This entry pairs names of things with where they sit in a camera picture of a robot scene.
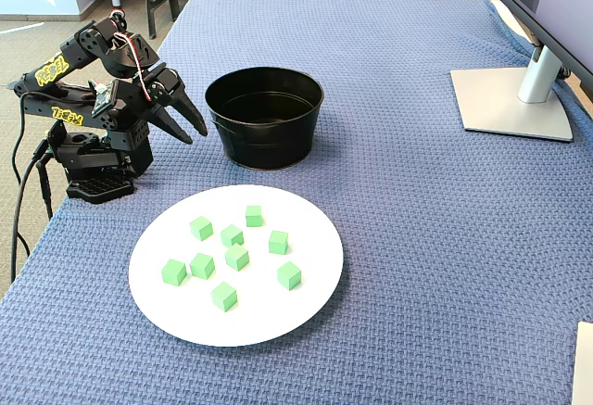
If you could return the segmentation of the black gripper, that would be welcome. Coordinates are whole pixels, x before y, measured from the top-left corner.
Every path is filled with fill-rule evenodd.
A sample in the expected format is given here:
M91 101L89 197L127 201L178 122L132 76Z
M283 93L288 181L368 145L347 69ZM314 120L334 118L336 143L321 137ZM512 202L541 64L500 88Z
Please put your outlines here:
M112 59L107 71L118 78L129 79L130 85L145 100L149 110L149 121L160 130L185 144L192 144L192 138L165 109L174 107L202 136L208 135L207 125L191 98L185 92L183 80L176 70L159 63L158 55L140 35L115 32L113 36Z

